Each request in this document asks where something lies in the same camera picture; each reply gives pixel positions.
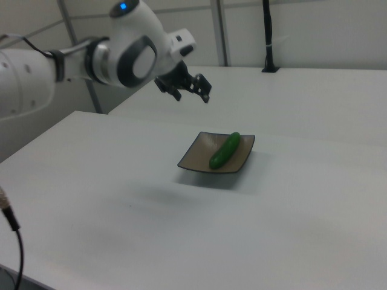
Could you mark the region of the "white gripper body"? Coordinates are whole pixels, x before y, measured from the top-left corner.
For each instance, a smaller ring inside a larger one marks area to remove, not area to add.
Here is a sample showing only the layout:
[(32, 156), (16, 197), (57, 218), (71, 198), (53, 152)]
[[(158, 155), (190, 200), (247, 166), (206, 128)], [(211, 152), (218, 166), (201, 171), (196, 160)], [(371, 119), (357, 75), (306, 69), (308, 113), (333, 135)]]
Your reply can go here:
[(160, 91), (191, 88), (194, 77), (189, 74), (184, 60), (196, 47), (194, 37), (186, 28), (166, 35), (166, 45), (155, 69), (154, 82)]

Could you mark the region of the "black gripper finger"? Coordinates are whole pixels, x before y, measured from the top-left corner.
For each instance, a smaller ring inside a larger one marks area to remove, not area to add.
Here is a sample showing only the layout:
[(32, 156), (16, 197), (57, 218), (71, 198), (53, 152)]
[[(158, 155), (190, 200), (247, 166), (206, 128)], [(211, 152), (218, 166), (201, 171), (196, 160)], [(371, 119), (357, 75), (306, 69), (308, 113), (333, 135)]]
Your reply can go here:
[(199, 95), (205, 104), (209, 102), (212, 85), (202, 74), (197, 74), (191, 78), (189, 89), (191, 93)]
[(181, 100), (181, 93), (179, 91), (179, 88), (180, 88), (179, 84), (175, 81), (167, 81), (167, 80), (164, 80), (163, 83), (164, 83), (165, 92), (168, 93), (169, 95), (173, 96), (173, 98), (179, 102)]

